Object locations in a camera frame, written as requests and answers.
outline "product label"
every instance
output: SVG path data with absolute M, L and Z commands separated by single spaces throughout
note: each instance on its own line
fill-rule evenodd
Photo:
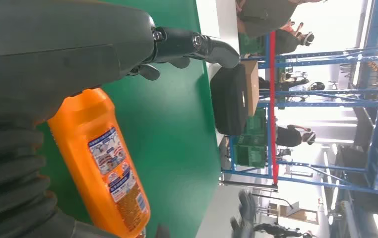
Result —
M 114 127 L 90 141 L 88 146 L 102 175 L 112 171 L 126 158 Z
M 109 184 L 110 194 L 115 202 L 119 202 L 135 186 L 136 180 L 132 171 L 128 171 L 121 179 L 116 179 Z
M 114 127 L 88 143 L 125 226 L 133 231 L 147 213 L 147 203 L 136 182 L 129 158 Z

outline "green tabletop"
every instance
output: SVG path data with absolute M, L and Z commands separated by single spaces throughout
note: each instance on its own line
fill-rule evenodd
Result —
M 148 11 L 157 26 L 199 31 L 195 0 L 112 0 Z M 186 69 L 156 64 L 157 81 L 127 77 L 104 85 L 148 196 L 152 215 L 148 237 L 167 225 L 172 237 L 194 238 L 217 186 L 220 173 L 211 96 L 205 64 L 192 60 Z M 41 153 L 42 173 L 52 179 L 59 207 L 91 222 L 47 124 Z

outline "orange detergent bottle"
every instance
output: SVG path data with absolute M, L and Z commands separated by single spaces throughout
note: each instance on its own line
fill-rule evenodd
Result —
M 107 94 L 96 88 L 66 98 L 49 126 L 94 225 L 144 237 L 150 207 Z

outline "metal bolt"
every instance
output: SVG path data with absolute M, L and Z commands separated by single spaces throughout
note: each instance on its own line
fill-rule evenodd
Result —
M 200 47 L 202 45 L 202 39 L 199 35 L 194 35 L 192 37 L 192 43 L 195 47 Z
M 152 36 L 154 37 L 155 41 L 161 41 L 163 39 L 163 33 L 159 31 L 154 31 L 154 33 L 152 33 Z

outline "black bag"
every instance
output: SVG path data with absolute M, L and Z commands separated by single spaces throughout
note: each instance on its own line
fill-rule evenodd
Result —
M 240 135 L 248 119 L 245 66 L 221 68 L 211 80 L 215 125 L 224 135 Z

